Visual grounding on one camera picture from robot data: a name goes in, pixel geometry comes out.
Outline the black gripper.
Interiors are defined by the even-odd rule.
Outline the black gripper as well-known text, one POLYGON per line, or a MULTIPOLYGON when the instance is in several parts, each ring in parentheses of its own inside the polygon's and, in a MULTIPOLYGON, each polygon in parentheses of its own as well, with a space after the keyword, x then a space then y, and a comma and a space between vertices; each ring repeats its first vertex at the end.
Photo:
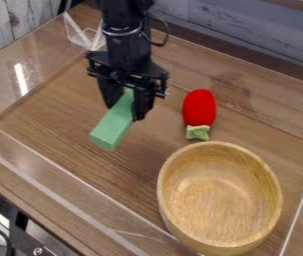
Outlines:
POLYGON ((124 87, 133 90, 133 120, 145 118, 153 107, 154 96, 164 98, 168 72, 150 60, 150 46, 161 43, 150 40, 150 26, 137 23, 117 28, 106 23, 101 25, 106 49, 88 51, 88 74, 97 78, 101 97, 108 109, 113 107, 124 94, 124 87))

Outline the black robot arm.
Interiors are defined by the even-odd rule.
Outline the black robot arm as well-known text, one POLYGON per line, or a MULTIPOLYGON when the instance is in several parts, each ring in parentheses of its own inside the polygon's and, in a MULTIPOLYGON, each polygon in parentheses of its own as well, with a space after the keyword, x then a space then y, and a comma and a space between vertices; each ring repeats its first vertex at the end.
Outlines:
POLYGON ((145 118, 154 98, 164 98, 168 71, 152 61, 152 47, 168 41, 150 40, 149 8, 153 0, 100 0, 101 33, 105 50, 88 50, 88 75, 97 79, 101 97, 108 108, 120 100, 124 90, 132 90, 132 120, 145 118))

